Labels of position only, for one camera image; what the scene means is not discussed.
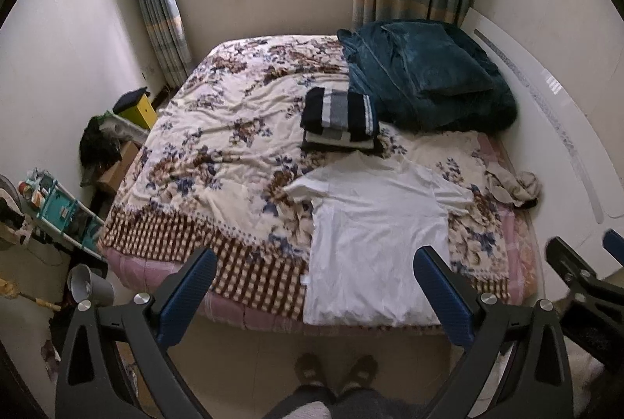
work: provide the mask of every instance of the teal pillow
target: teal pillow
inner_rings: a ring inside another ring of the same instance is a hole
[[[457,46],[441,24],[399,21],[382,28],[400,50],[417,93],[448,97],[494,88],[490,75]]]

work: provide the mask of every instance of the floral pattern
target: floral pattern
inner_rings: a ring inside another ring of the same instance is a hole
[[[116,212],[165,213],[172,224],[188,216],[253,247],[247,259],[307,261],[311,206],[293,202],[283,188],[344,155],[303,152],[298,120],[310,86],[345,90],[348,79],[334,36],[219,45],[164,110],[117,193]],[[380,127],[386,159],[404,156],[472,190],[469,215],[449,218],[453,268],[482,281],[507,278],[500,216],[485,189],[477,134],[415,136]],[[138,217],[128,220],[141,224]],[[179,252],[186,255],[193,241],[181,242]]]

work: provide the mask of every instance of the gray pants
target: gray pants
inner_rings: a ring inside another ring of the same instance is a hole
[[[322,402],[330,410],[332,419],[416,419],[422,411],[420,405],[389,400],[373,389],[352,389],[336,398],[327,387],[302,385],[280,401],[263,419],[282,419],[314,401]]]

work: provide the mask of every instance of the blue gripper pad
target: blue gripper pad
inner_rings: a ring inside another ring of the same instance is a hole
[[[602,237],[602,246],[622,266],[624,266],[624,238],[613,229],[609,229]]]
[[[156,340],[163,348],[180,343],[215,275],[216,255],[206,250],[162,309]]]
[[[414,254],[414,277],[436,312],[450,343],[466,350],[471,347],[474,343],[472,312],[427,255],[425,248],[418,249]]]

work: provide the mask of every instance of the person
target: person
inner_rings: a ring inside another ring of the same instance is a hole
[[[351,368],[335,395],[327,386],[323,367],[314,354],[297,359],[294,371],[300,386],[263,419],[408,419],[417,418],[421,405],[385,398],[371,389],[377,374],[375,359],[364,356]]]

